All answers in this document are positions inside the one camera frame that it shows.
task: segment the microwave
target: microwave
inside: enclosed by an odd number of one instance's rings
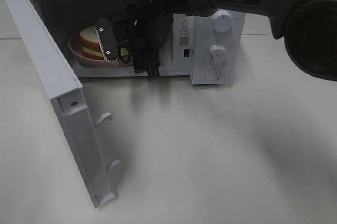
[[[70,37],[99,18],[125,11],[136,0],[5,0],[51,101],[95,208],[117,197],[122,160],[106,163],[80,79],[140,77],[132,65],[93,67],[78,60]],[[189,76],[192,85],[230,85],[245,14],[219,9],[210,17],[173,14],[160,51],[162,76]]]

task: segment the sticker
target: sticker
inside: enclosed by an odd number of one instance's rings
[[[178,19],[179,23],[179,41],[178,45],[181,48],[189,48],[191,44],[191,27],[192,27],[192,18],[185,16]]]

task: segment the white table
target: white table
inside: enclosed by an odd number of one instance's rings
[[[337,83],[252,35],[266,19],[244,33],[231,87],[83,81],[93,116],[114,116],[97,129],[103,154],[124,163],[119,199],[99,209],[22,41],[0,37],[0,223],[335,224]]]

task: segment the microwave door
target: microwave door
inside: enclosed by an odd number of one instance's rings
[[[116,198],[119,160],[102,159],[95,127],[110,113],[93,120],[82,84],[59,50],[30,0],[5,0],[22,41],[60,122],[94,207]]]

